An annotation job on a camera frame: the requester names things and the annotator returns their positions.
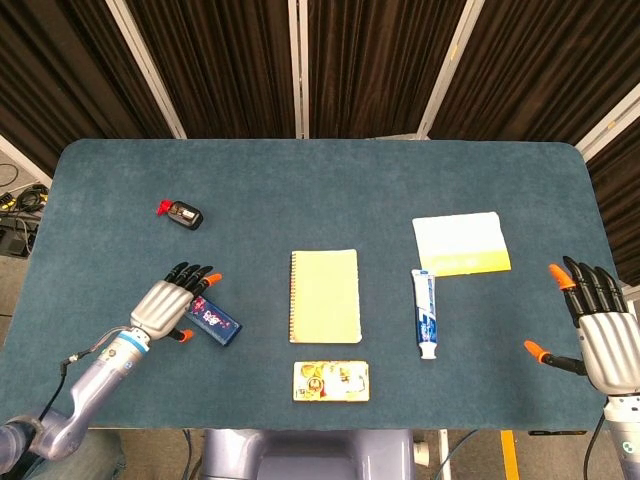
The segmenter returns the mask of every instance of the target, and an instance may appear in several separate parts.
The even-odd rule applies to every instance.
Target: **yellow notebook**
[[[360,297],[355,250],[291,254],[291,343],[358,343]]]

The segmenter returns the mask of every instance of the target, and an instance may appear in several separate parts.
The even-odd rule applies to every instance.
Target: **black curtain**
[[[620,278],[640,284],[640,119],[587,163]]]
[[[0,132],[51,174],[74,140],[171,137],[103,0],[0,2]]]
[[[637,0],[486,0],[429,137],[576,144],[638,82]]]
[[[188,137],[295,137],[287,0],[129,6]]]
[[[309,0],[312,137],[415,133],[464,0]]]

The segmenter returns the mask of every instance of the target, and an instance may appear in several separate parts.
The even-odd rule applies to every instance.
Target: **notebook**
[[[511,270],[496,212],[414,218],[420,264],[438,277]]]
[[[291,343],[362,339],[355,250],[293,252],[290,282]]]

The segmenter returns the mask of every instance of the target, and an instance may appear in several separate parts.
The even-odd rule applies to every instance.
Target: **orange fingertip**
[[[213,275],[209,275],[208,277],[205,277],[205,280],[207,281],[209,286],[215,285],[220,280],[222,280],[222,274],[221,273],[214,273]]]
[[[551,275],[553,275],[553,279],[558,284],[558,287],[560,287],[560,290],[566,290],[567,288],[576,286],[576,283],[569,276],[569,274],[562,270],[562,268],[560,268],[555,263],[549,265],[549,271],[551,272]]]
[[[182,334],[184,335],[184,338],[180,340],[180,343],[187,343],[195,335],[195,333],[193,333],[193,330],[188,328],[186,330],[182,330]]]
[[[542,363],[542,358],[551,353],[532,340],[525,340],[524,348],[527,349],[527,352],[529,352],[538,361],[538,363]]]

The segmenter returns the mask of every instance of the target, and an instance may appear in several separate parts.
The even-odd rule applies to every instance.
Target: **robotic arm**
[[[193,336],[190,330],[179,331],[175,326],[191,301],[222,278],[220,274],[205,277],[212,268],[188,266],[186,262],[176,265],[133,310],[130,327],[107,332],[90,349],[63,361],[64,379],[67,365],[94,352],[113,333],[120,332],[71,388],[71,417],[50,410],[61,383],[40,415],[16,417],[0,427],[0,473],[10,471],[26,450],[48,460],[61,460],[75,452],[96,412],[147,354],[152,341],[169,336],[186,342]]]
[[[540,363],[587,375],[607,395],[604,418],[624,478],[640,480],[640,326],[611,275],[563,260],[571,277],[557,265],[549,269],[565,296],[583,360],[555,356],[530,340],[525,347]]]

